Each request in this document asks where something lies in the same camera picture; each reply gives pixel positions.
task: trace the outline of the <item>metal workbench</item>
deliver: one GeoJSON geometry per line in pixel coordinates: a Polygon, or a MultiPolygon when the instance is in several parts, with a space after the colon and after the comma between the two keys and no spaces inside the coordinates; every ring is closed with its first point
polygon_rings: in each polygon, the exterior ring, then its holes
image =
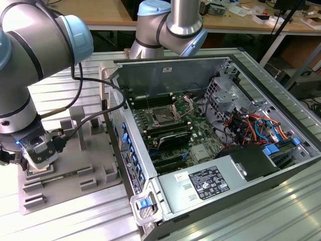
{"type": "MultiPolygon", "coordinates": [[[[253,65],[238,49],[202,50],[204,54],[234,54],[265,85],[271,76],[253,65]]],[[[98,77],[99,62],[122,59],[120,52],[96,53],[83,63],[86,76],[98,77]]],[[[78,83],[65,70],[30,87],[40,113],[63,106],[72,99],[78,83]]],[[[269,86],[310,131],[321,139],[320,122],[307,117],[302,105],[282,98],[280,86],[269,86]]],[[[246,89],[259,97],[256,89],[246,89]]],[[[87,115],[100,110],[97,83],[85,82],[76,105],[87,115]]],[[[44,121],[48,129],[59,127],[66,111],[44,121]]],[[[0,167],[0,240],[140,240],[123,184],[107,188],[25,216],[18,213],[17,166],[0,167]]],[[[272,190],[223,210],[164,240],[321,240],[321,163],[302,171],[272,190]]]]}

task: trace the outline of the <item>chipset heatsink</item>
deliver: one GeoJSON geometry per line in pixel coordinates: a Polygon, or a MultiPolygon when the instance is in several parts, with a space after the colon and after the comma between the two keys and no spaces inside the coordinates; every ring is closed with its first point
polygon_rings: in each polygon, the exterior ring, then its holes
{"type": "Polygon", "coordinates": [[[197,161],[201,161],[205,158],[210,157],[209,151],[205,148],[203,144],[199,144],[192,147],[192,152],[196,157],[197,161]]]}

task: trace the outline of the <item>green circuit board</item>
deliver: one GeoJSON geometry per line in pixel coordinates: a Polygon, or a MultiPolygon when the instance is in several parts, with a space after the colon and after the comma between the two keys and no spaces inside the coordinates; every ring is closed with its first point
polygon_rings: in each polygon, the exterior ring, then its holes
{"type": "Polygon", "coordinates": [[[184,99],[185,96],[182,93],[174,94],[174,99],[179,100],[174,106],[170,104],[133,109],[149,155],[161,174],[210,161],[224,148],[202,111],[191,99],[184,99]],[[158,149],[161,138],[175,135],[176,132],[188,133],[190,138],[172,148],[158,149]]]}

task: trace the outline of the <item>wooden table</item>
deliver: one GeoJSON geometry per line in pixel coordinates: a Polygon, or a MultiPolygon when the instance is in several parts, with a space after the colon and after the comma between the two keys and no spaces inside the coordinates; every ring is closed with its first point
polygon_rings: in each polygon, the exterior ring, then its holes
{"type": "MultiPolygon", "coordinates": [[[[252,1],[249,5],[265,6],[266,11],[270,15],[274,15],[274,9],[266,4],[260,3],[258,0],[252,1]]],[[[62,0],[58,4],[53,5],[53,7],[56,7],[58,11],[65,15],[72,14],[80,17],[88,25],[90,30],[136,30],[136,22],[131,20],[121,0],[62,0]]],[[[294,17],[294,21],[285,26],[260,64],[264,66],[267,63],[287,35],[321,36],[321,31],[316,31],[305,25],[300,21],[300,18],[301,17],[294,17]]],[[[204,27],[209,33],[271,34],[272,31],[272,28],[268,25],[260,25],[254,22],[251,16],[240,17],[229,11],[226,11],[224,17],[204,16],[204,27]]]]}

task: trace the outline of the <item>power supply label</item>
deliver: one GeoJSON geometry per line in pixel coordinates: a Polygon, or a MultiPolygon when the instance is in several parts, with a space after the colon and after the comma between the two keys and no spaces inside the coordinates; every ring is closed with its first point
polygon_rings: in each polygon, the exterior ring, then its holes
{"type": "Polygon", "coordinates": [[[125,166],[126,166],[127,174],[128,174],[132,189],[135,192],[135,194],[140,194],[141,187],[140,187],[140,183],[136,177],[135,166],[130,161],[130,157],[129,157],[129,154],[127,151],[121,152],[121,155],[122,155],[122,158],[123,158],[125,166]]]}
{"type": "Polygon", "coordinates": [[[189,178],[202,200],[230,190],[216,166],[189,174],[189,178]]]}

